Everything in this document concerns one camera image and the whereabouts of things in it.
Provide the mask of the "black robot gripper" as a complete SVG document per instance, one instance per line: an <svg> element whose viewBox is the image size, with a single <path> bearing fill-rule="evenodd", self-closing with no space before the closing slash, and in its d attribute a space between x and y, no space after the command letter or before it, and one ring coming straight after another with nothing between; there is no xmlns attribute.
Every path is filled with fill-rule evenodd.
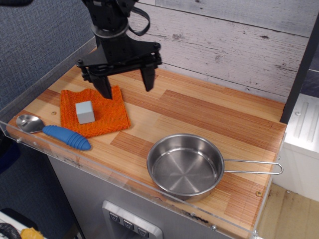
<svg viewBox="0 0 319 239"><path fill-rule="evenodd" d="M161 64L160 44L137 41L130 38L124 28L111 32L98 27L91 28L97 41L97 49L80 58L76 65L83 78L92 81L105 99L112 99L109 75L139 69L147 92L153 89L155 69Z"/></svg>

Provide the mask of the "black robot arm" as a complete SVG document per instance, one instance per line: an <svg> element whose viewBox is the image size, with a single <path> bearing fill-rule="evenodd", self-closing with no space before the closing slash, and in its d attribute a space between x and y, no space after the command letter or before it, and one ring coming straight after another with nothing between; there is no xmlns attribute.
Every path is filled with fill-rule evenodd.
<svg viewBox="0 0 319 239"><path fill-rule="evenodd" d="M95 35L97 49L77 61L84 80L94 85L106 99L112 98L108 81L115 75L139 69L146 91L154 87L155 69L161 64L160 44L131 39L127 31L137 36L144 35L150 25L141 31L134 31L128 18L136 13L150 20L149 15L135 7L134 0L85 0Z"/></svg>

